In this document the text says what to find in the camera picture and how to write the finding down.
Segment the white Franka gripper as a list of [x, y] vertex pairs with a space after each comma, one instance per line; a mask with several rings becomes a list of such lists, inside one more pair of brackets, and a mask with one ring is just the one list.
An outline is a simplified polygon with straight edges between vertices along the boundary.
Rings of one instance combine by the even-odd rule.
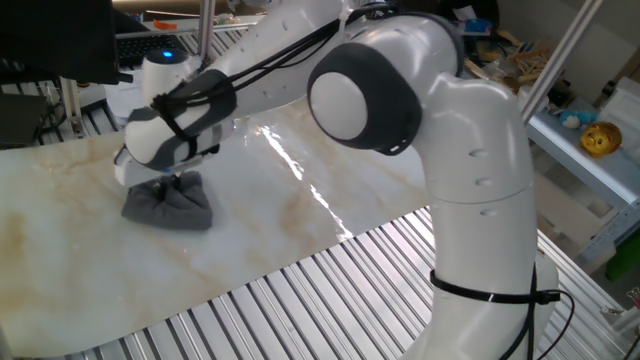
[[[161, 156], [162, 167], [159, 170], [152, 169], [146, 164], [138, 162], [129, 149], [123, 145], [115, 154], [114, 158], [114, 176], [118, 183], [125, 187], [133, 187], [154, 179], [164, 176], [171, 176], [172, 187], [178, 189], [181, 184], [178, 174], [188, 171], [195, 171], [200, 165], [211, 160], [220, 150], [220, 145], [196, 153], [192, 158], [186, 159], [189, 155], [189, 146], [179, 146], [175, 151], [169, 151]], [[166, 185], [163, 182], [158, 183], [158, 196], [165, 197]]]

